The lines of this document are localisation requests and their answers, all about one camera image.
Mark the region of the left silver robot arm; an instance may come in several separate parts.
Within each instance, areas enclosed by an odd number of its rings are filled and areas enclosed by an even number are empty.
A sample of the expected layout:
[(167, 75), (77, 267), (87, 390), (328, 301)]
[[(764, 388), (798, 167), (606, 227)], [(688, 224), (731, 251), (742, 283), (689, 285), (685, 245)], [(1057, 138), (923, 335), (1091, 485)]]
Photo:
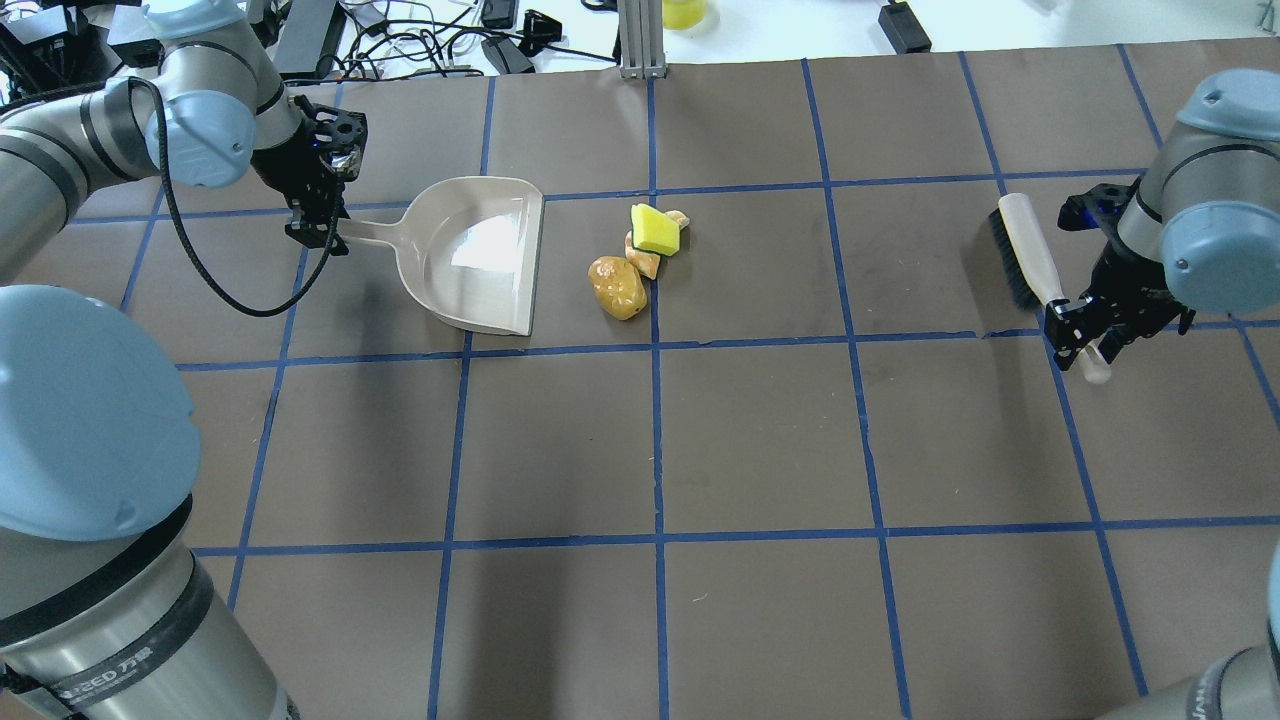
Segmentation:
[(347, 254), (361, 114), (294, 95), (234, 1), (145, 1), (152, 79), (3, 114), (3, 689), (44, 719), (297, 719), (182, 534), (201, 438), (173, 360), (114, 304), (20, 269), (108, 187), (256, 170), (289, 234)]

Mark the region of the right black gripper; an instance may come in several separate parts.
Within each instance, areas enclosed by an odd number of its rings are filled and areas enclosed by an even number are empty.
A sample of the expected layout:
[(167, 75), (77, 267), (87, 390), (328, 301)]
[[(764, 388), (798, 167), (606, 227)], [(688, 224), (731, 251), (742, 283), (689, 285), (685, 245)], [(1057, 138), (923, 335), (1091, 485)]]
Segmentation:
[(1151, 338), (1172, 322), (1178, 322), (1178, 333), (1185, 334), (1194, 319), (1196, 310), (1169, 291), (1161, 264), (1110, 245), (1078, 299), (1062, 296), (1044, 304), (1044, 333), (1062, 372), (1070, 370), (1092, 343), (1110, 364), (1138, 338)]

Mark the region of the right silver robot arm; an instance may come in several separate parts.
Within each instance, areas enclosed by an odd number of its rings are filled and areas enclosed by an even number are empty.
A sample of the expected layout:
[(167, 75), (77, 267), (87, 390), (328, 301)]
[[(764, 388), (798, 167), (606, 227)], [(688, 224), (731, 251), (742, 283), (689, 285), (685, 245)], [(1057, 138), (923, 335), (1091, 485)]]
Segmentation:
[(1277, 304), (1277, 73), (1220, 70), (1176, 114), (1157, 158), (1119, 200), (1070, 197), (1059, 224), (1107, 236), (1089, 287), (1056, 301), (1050, 336), (1062, 366), (1087, 345), (1106, 361), (1196, 313)]

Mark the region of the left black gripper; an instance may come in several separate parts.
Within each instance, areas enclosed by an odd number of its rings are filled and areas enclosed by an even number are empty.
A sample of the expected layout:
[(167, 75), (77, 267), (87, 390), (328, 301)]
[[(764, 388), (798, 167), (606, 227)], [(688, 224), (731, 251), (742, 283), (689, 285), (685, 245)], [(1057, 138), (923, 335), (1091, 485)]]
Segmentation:
[(330, 232), (349, 215), (343, 192), (361, 170), (367, 117), (307, 97), (279, 97), (259, 115), (257, 129), (266, 135), (255, 149), (255, 172), (285, 200), (285, 233), (306, 249), (348, 254), (344, 240), (332, 240)]

